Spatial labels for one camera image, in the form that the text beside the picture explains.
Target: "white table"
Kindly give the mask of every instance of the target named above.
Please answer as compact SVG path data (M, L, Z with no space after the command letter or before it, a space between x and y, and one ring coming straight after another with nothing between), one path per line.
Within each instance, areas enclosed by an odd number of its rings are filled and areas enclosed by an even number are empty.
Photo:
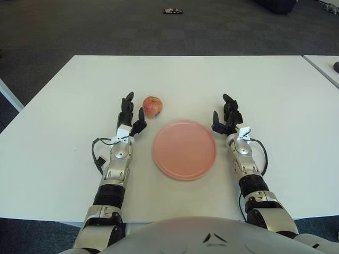
M301 56L75 56L0 134L0 216L82 221L101 178L91 142L115 134L121 98L130 91L133 121L148 95L161 98L164 109L135 136L125 222L242 218L225 136L211 131L216 162L194 181L167 177L151 155L156 132L173 119L210 130L213 110L222 116L223 93L237 99L252 137L266 146L265 181L291 216L338 214L339 90ZM108 158L104 145L95 152ZM262 167L259 147L254 158Z
M339 62L339 56L304 56L304 58L339 88L339 73L333 69L333 64Z

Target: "apple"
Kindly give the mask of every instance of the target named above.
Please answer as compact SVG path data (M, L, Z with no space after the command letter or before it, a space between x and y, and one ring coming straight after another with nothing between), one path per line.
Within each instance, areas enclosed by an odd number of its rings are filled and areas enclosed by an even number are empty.
M145 116L148 118L154 118L163 109L163 103L157 97L148 96L146 99L144 99L142 108L144 109Z

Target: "gray carpet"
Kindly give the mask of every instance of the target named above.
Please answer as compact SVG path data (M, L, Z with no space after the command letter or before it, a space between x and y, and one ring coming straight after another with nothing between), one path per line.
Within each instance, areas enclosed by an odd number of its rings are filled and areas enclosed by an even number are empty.
M251 0L0 0L0 78L25 105L73 55L339 55L339 18L322 7L300 0L285 16ZM0 121L16 115L0 95ZM297 223L336 240L338 220ZM77 230L1 219L0 252L58 253Z
M338 242L339 216L297 220L299 233ZM79 228L57 222L0 219L0 254L57 254L72 247Z

